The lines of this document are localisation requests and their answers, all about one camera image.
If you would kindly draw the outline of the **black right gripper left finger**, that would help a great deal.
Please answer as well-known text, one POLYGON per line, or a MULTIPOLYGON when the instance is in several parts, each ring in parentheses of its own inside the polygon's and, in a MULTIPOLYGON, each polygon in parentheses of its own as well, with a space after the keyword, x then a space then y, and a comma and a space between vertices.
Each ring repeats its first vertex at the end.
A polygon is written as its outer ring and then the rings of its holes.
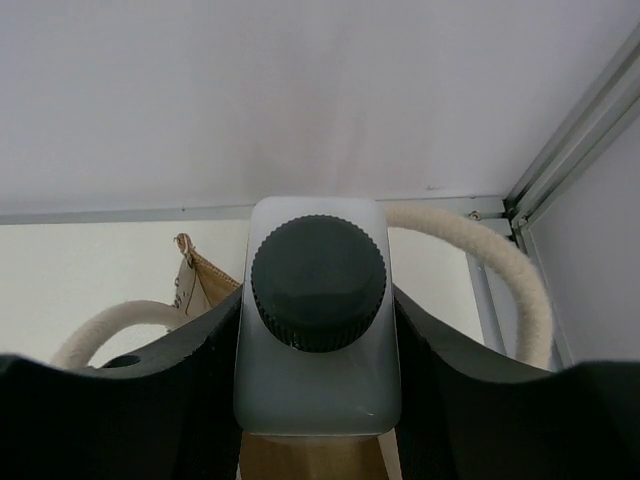
POLYGON ((101 368, 1 359, 5 479, 232 479, 242 295, 101 368))

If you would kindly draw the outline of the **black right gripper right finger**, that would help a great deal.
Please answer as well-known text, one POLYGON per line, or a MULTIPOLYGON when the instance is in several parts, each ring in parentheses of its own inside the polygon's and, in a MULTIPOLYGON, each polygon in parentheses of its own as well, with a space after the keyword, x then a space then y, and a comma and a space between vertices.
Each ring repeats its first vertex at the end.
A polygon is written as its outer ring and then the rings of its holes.
POLYGON ((404 478, 638 477, 636 363, 549 372, 470 339, 403 292, 394 307, 404 478))

